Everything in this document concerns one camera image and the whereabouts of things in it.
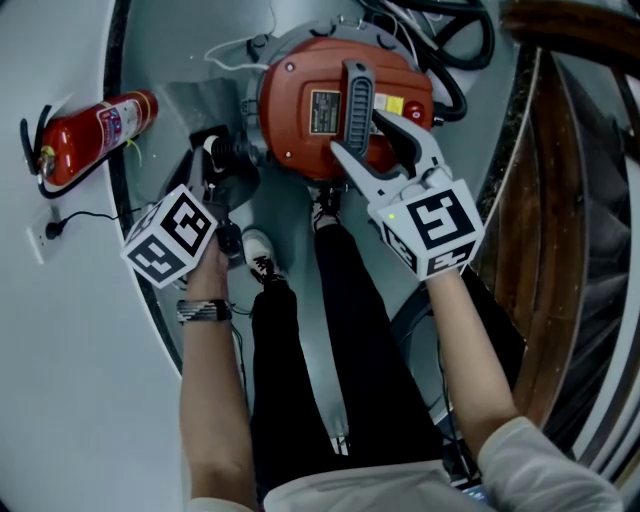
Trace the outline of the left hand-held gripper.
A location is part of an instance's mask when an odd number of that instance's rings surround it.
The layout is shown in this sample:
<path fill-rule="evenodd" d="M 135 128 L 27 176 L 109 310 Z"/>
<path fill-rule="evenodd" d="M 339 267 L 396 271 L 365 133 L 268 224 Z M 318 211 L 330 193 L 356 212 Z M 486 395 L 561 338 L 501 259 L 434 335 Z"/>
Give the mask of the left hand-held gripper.
<path fill-rule="evenodd" d="M 190 153 L 185 185 L 181 184 L 153 206 L 132 227 L 121 258 L 139 276 L 158 289 L 179 280 L 199 263 L 212 237 L 221 251 L 233 259 L 242 254 L 240 228 L 228 216 L 228 208 L 213 214 L 196 196 L 205 195 L 207 152 L 198 146 Z M 211 193 L 229 193 L 235 187 L 231 168 L 214 171 Z"/>

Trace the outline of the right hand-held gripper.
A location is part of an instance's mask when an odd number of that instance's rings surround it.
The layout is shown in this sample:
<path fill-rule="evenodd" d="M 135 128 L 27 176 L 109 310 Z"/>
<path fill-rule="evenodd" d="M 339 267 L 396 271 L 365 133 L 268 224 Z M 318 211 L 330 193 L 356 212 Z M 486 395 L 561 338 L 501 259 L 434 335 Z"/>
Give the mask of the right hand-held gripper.
<path fill-rule="evenodd" d="M 408 172 L 381 174 L 344 141 L 330 149 L 356 189 L 381 238 L 420 281 L 466 265 L 485 228 L 466 182 L 444 165 L 434 136 L 413 121 L 375 109 L 372 121 Z"/>

